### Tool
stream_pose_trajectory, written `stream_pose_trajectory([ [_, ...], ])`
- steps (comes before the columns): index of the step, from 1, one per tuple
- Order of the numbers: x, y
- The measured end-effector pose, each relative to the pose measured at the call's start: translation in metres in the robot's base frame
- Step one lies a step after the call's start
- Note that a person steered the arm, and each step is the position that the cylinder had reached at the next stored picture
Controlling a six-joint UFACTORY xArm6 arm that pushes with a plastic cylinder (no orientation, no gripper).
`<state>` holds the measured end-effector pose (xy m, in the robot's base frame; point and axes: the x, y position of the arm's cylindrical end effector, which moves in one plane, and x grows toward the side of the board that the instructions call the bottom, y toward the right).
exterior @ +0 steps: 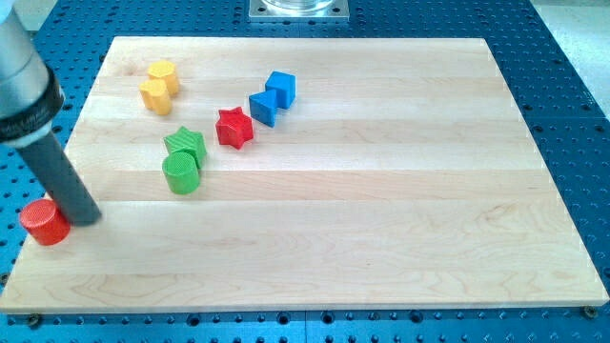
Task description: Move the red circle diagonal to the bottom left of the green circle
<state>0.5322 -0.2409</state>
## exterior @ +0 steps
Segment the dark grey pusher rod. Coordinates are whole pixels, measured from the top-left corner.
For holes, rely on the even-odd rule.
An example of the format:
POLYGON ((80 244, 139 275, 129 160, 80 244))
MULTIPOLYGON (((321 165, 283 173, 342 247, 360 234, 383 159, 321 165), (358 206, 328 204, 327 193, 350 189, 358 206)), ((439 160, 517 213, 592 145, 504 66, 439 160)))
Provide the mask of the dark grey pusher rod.
POLYGON ((71 224, 89 226, 101 218, 101 211, 52 131, 17 151, 71 224))

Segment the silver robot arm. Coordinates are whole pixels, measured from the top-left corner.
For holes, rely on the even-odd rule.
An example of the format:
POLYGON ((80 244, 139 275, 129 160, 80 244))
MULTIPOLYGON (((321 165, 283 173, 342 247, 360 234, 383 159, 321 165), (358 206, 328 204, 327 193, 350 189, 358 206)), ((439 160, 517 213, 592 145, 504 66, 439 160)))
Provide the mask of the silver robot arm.
POLYGON ((1 142, 20 154, 61 213, 89 226, 101 211, 52 132, 65 95, 18 18, 1 3, 1 142))

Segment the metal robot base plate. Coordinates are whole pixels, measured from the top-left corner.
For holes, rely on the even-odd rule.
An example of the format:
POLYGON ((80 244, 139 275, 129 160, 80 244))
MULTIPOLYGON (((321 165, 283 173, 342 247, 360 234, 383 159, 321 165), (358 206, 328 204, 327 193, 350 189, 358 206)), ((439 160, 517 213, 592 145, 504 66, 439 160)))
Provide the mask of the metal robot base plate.
POLYGON ((250 22, 348 21, 348 0, 248 0, 250 22))

